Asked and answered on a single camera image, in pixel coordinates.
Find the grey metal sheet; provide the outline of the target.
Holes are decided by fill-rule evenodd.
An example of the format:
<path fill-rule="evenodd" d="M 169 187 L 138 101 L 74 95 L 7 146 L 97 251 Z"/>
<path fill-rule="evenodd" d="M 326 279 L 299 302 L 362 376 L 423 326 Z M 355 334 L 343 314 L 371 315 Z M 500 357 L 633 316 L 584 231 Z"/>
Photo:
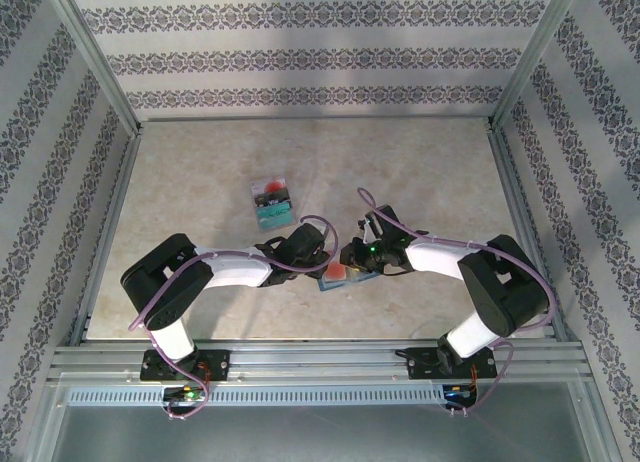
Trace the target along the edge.
<path fill-rule="evenodd" d="M 72 407 L 52 462 L 590 462 L 567 418 L 491 423 L 417 406 Z"/>

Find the teal credit card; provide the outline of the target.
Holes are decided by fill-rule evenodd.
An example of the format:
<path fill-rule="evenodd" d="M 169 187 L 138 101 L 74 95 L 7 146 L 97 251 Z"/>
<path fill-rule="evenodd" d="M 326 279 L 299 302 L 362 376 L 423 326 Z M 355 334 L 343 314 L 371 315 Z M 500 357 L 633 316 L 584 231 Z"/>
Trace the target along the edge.
<path fill-rule="evenodd" d="M 258 226 L 263 231 L 276 230 L 295 222 L 292 207 L 289 203 L 258 208 L 256 216 Z"/>

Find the aluminium mounting rail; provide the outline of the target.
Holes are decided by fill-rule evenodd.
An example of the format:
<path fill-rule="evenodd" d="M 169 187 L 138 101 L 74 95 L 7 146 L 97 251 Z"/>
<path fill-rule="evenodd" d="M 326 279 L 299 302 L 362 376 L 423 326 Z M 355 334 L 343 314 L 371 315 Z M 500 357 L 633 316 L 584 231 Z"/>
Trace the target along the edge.
<path fill-rule="evenodd" d="M 517 338 L 514 351 L 495 350 L 502 368 L 511 356 L 503 380 L 507 383 L 591 381 L 593 374 L 579 342 L 553 338 Z M 432 340 L 249 340 L 199 341 L 201 349 L 228 350 L 228 383 L 236 385 L 382 384 L 408 381 L 405 361 L 395 352 L 410 347 L 432 347 Z M 89 341 L 55 350 L 46 380 L 50 383 L 102 379 L 114 383 L 139 382 L 144 352 L 142 340 Z"/>

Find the aluminium back rail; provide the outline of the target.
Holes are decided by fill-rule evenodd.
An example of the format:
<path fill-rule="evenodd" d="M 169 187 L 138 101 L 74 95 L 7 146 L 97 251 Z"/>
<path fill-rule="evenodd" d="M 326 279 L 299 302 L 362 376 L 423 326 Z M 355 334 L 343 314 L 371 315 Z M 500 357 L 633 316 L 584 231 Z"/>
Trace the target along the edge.
<path fill-rule="evenodd" d="M 354 114 L 354 115 L 291 115 L 291 116 L 222 116 L 222 117 L 164 117 L 149 118 L 140 121 L 140 126 L 151 123 L 190 123 L 190 122 L 223 122 L 223 121 L 283 121 L 283 120 L 392 120 L 392 119 L 426 119 L 426 120 L 480 120 L 490 125 L 493 118 L 480 115 L 441 115 L 441 114 Z"/>

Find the aluminium side rail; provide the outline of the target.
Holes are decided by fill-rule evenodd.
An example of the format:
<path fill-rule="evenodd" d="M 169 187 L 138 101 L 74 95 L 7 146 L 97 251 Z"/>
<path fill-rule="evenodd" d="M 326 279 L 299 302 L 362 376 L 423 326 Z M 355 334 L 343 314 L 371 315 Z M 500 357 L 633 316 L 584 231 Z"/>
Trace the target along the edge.
<path fill-rule="evenodd" d="M 136 135 L 131 138 L 123 153 L 118 177 L 113 186 L 110 202 L 102 224 L 102 231 L 92 259 L 91 270 L 86 277 L 81 293 L 82 297 L 66 338 L 65 344 L 67 346 L 77 346 L 84 340 L 99 294 L 142 136 L 143 129 L 140 128 Z"/>
<path fill-rule="evenodd" d="M 500 133 L 490 131 L 488 133 L 488 140 L 514 225 L 516 238 L 520 242 L 526 255 L 534 263 L 540 275 L 544 277 L 551 286 L 557 302 L 554 316 L 546 325 L 527 332 L 519 330 L 517 335 L 521 337 L 533 337 L 534 335 L 545 335 L 551 330 L 551 337 L 556 341 L 575 342 L 577 338 L 566 324 L 560 304 L 560 297 L 555 287 L 555 281 L 546 264 L 544 251 L 541 249 L 539 233 L 533 220 L 526 193 L 519 178 L 517 166 L 511 160 L 509 148 Z"/>

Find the blue leather card holder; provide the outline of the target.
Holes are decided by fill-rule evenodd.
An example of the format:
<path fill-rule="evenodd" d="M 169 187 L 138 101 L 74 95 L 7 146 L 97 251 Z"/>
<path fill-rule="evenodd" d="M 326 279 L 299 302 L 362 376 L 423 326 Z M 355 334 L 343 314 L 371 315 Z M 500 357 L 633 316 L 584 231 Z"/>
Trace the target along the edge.
<path fill-rule="evenodd" d="M 339 288 L 344 288 L 353 284 L 365 282 L 378 276 L 379 276 L 379 273 L 377 272 L 372 272 L 369 274 L 357 274 L 357 273 L 354 274 L 351 271 L 349 271 L 349 269 L 347 268 L 346 280 L 340 281 L 340 282 L 326 282 L 324 280 L 324 274 L 323 274 L 322 277 L 318 280 L 318 287 L 321 292 L 330 291 L 330 290 L 335 290 Z"/>

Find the left control board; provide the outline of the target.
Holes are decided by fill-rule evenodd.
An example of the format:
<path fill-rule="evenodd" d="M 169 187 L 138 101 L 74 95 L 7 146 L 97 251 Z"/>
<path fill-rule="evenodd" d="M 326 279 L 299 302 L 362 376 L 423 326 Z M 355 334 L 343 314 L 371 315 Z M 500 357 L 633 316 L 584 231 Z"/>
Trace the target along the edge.
<path fill-rule="evenodd" d="M 204 390 L 201 387 L 175 386 L 167 387 L 163 392 L 165 404 L 183 404 L 201 402 L 204 399 Z"/>

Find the right control board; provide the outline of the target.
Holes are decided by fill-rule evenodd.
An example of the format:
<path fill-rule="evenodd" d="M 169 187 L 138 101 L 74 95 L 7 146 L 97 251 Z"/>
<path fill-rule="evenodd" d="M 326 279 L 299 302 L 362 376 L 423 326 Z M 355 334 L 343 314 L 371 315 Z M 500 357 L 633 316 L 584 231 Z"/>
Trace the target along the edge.
<path fill-rule="evenodd" d="M 444 398 L 451 403 L 457 404 L 473 404 L 476 401 L 476 389 L 472 385 L 444 385 Z"/>

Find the black VIP card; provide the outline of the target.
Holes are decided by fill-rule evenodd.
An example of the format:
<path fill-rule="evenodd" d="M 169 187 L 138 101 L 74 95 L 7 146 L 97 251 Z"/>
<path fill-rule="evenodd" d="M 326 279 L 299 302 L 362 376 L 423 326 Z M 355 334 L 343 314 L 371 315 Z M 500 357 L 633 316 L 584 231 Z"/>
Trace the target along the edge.
<path fill-rule="evenodd" d="M 289 203 L 291 201 L 291 197 L 287 190 L 282 189 L 274 192 L 258 194 L 253 198 L 253 200 L 254 205 L 257 208 L 264 208 L 271 205 Z"/>

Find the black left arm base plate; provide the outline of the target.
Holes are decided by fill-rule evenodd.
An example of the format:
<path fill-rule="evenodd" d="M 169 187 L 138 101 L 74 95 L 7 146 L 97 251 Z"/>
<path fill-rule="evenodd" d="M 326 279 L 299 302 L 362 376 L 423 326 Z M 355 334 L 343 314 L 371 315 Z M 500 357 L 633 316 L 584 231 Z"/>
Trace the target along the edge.
<path fill-rule="evenodd" d="M 230 352 L 227 350 L 200 350 L 175 362 L 182 371 L 203 381 L 226 381 L 230 366 Z M 156 350 L 144 353 L 140 380 L 145 382 L 186 381 L 188 377 L 170 366 Z"/>

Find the control board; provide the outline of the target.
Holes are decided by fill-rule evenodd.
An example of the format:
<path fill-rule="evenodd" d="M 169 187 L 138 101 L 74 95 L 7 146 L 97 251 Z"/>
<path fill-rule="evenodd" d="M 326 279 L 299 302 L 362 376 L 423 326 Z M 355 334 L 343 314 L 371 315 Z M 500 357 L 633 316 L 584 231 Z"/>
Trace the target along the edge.
<path fill-rule="evenodd" d="M 473 404 L 476 401 L 476 389 L 472 385 L 444 385 L 444 398 L 451 403 L 457 404 Z"/>
<path fill-rule="evenodd" d="M 167 387 L 163 392 L 165 404 L 183 404 L 201 402 L 204 399 L 204 390 L 201 387 L 175 386 Z"/>

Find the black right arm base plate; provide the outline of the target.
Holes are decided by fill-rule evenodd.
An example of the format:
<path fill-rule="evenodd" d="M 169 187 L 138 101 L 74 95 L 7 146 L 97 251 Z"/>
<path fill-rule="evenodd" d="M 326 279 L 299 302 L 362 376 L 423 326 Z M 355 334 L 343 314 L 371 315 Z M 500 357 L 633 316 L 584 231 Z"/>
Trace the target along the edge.
<path fill-rule="evenodd" d="M 497 369 L 493 352 L 483 348 L 458 365 L 446 365 L 439 359 L 435 347 L 410 347 L 397 349 L 394 355 L 403 359 L 410 380 L 494 379 Z"/>

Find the aluminium frame post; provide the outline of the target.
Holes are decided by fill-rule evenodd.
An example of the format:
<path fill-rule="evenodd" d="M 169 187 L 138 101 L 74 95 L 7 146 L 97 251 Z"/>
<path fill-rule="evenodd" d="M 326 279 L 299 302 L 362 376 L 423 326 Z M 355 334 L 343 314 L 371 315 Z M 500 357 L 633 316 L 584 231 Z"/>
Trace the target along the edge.
<path fill-rule="evenodd" d="M 84 15 L 75 0 L 50 0 L 61 21 L 67 27 L 84 61 L 95 75 L 111 106 L 116 111 L 129 135 L 140 130 L 135 112 L 122 90 L 107 57 L 101 50 Z"/>
<path fill-rule="evenodd" d="M 492 115 L 487 119 L 489 132 L 496 132 L 509 115 L 519 95 L 539 60 L 543 56 L 553 34 L 559 27 L 574 0 L 550 0 L 533 32 L 514 73 L 509 78 Z"/>

